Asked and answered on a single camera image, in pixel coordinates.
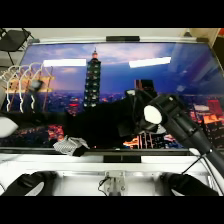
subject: blue sky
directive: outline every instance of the blue sky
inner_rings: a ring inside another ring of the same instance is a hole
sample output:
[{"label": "blue sky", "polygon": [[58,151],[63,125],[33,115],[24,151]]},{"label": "blue sky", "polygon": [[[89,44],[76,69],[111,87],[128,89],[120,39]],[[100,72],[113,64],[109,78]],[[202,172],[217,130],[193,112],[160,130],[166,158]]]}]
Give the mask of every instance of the blue sky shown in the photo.
[{"label": "blue sky", "polygon": [[[206,44],[102,43],[30,46],[22,64],[44,60],[85,58],[97,49],[101,61],[101,93],[134,88],[135,79],[152,79],[156,91],[223,94],[223,78]],[[170,64],[130,68],[129,61],[171,57]],[[54,90],[84,91],[86,67],[54,67]]]}]

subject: metal bracket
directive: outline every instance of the metal bracket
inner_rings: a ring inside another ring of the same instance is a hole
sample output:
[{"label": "metal bracket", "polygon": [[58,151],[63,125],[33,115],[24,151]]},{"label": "metal bracket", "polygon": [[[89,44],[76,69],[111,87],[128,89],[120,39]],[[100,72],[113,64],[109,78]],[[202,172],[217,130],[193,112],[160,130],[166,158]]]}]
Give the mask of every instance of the metal bracket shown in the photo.
[{"label": "metal bracket", "polygon": [[104,183],[104,191],[109,196],[125,196],[127,186],[125,186],[125,171],[106,171],[106,177],[109,179]]}]

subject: black chair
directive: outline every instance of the black chair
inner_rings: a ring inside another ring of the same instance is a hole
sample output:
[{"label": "black chair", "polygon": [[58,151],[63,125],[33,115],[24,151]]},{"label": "black chair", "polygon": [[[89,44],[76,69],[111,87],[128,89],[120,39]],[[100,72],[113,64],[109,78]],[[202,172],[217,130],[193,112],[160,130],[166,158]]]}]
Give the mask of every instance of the black chair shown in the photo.
[{"label": "black chair", "polygon": [[4,28],[0,28],[0,51],[5,51],[8,53],[13,65],[14,62],[11,58],[10,52],[22,51],[20,48],[25,49],[23,44],[27,41],[29,36],[34,39],[31,32],[25,30],[24,28],[22,28],[22,30],[9,30],[8,32]]}]

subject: white circular joint cover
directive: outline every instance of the white circular joint cover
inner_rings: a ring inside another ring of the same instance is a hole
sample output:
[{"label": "white circular joint cover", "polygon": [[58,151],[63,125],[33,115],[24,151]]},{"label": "white circular joint cover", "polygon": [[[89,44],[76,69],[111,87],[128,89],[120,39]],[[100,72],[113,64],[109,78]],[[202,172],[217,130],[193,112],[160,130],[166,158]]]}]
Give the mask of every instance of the white circular joint cover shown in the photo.
[{"label": "white circular joint cover", "polygon": [[160,124],[162,122],[162,115],[159,110],[151,105],[144,108],[145,120],[152,124]]},{"label": "white circular joint cover", "polygon": [[7,117],[0,117],[0,138],[11,135],[19,126]]}]

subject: cityscape print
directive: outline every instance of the cityscape print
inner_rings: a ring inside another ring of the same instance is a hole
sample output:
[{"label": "cityscape print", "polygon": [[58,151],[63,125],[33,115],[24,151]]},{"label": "cityscape print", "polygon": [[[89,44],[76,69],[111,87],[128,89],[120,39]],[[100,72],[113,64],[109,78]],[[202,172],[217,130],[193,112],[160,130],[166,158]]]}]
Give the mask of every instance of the cityscape print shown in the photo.
[{"label": "cityscape print", "polygon": [[[141,88],[146,91],[154,89],[157,94],[178,94],[186,106],[186,113],[202,128],[215,147],[223,148],[222,71],[207,45],[198,45],[198,49],[193,45],[175,43],[34,45],[28,48],[21,64],[49,59],[87,59],[88,67],[54,68],[55,80],[50,86],[53,92],[47,95],[45,111],[67,110],[76,116],[86,109],[85,105],[91,107],[101,102],[110,103],[123,99],[126,90],[139,88],[136,83],[141,83]],[[137,69],[131,69],[128,65],[131,60],[166,56],[172,58],[169,65]],[[95,82],[95,74],[92,74],[91,70],[90,62],[93,58],[97,58],[100,62],[97,62],[100,65],[96,74],[99,78],[98,82]],[[46,93],[39,93],[42,104],[45,97]],[[11,111],[19,111],[19,104],[19,96],[16,94]],[[63,138],[62,127],[52,124],[47,128],[16,131],[13,135],[0,139],[0,147],[52,148],[56,141]],[[134,137],[131,142],[124,142],[123,147],[128,149],[182,148],[168,133],[143,133]]]}]

